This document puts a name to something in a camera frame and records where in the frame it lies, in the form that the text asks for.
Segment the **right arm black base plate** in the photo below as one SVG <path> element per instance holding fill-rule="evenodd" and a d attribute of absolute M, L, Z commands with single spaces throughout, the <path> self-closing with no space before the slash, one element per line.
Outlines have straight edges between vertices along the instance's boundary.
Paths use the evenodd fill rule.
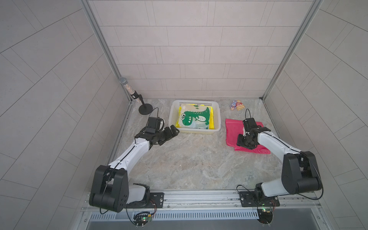
<path fill-rule="evenodd" d="M 280 206 L 280 202 L 277 196 L 267 197 L 267 196 L 261 195 L 260 197 L 257 197 L 254 192 L 240 191 L 239 197 L 240 197 L 241 206 L 243 208 L 249 208 L 249 207 L 275 208 L 275 207 Z"/>

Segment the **pink raincoat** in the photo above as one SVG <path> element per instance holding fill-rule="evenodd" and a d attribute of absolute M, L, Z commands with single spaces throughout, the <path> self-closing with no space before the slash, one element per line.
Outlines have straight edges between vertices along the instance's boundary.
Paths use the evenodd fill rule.
<path fill-rule="evenodd" d="M 239 134 L 243 134 L 243 123 L 240 120 L 226 119 L 226 144 L 234 147 L 235 151 L 257 153 L 257 154 L 271 154 L 270 150 L 262 145 L 258 145 L 255 149 L 247 149 L 237 145 Z"/>

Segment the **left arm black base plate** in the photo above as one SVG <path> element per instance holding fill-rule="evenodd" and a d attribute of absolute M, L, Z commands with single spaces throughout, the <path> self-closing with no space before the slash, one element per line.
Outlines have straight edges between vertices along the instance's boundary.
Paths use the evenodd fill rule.
<path fill-rule="evenodd" d="M 127 209 L 161 209 L 163 207 L 164 193 L 150 193 L 142 201 L 135 201 L 126 205 Z"/>

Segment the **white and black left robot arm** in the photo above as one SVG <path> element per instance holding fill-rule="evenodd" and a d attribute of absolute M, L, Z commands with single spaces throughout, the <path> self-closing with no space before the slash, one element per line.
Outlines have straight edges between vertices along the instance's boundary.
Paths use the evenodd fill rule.
<path fill-rule="evenodd" d="M 109 165 L 101 165 L 96 169 L 89 205 L 117 213 L 125 208 L 148 206 L 150 187 L 144 184 L 129 185 L 129 173 L 153 145 L 163 145 L 179 133 L 179 129 L 174 125 L 165 127 L 163 130 L 142 129 L 122 155 Z"/>

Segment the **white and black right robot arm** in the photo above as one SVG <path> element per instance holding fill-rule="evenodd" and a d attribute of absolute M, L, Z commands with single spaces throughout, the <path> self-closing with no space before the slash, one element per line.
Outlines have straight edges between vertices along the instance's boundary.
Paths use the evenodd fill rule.
<path fill-rule="evenodd" d="M 244 130 L 237 137 L 237 145 L 249 150 L 262 145 L 282 162 L 280 178 L 256 185 L 254 193 L 258 202 L 269 197 L 294 194 L 302 196 L 306 192 L 319 190 L 324 194 L 318 164 L 312 152 L 292 147 L 266 127 Z"/>

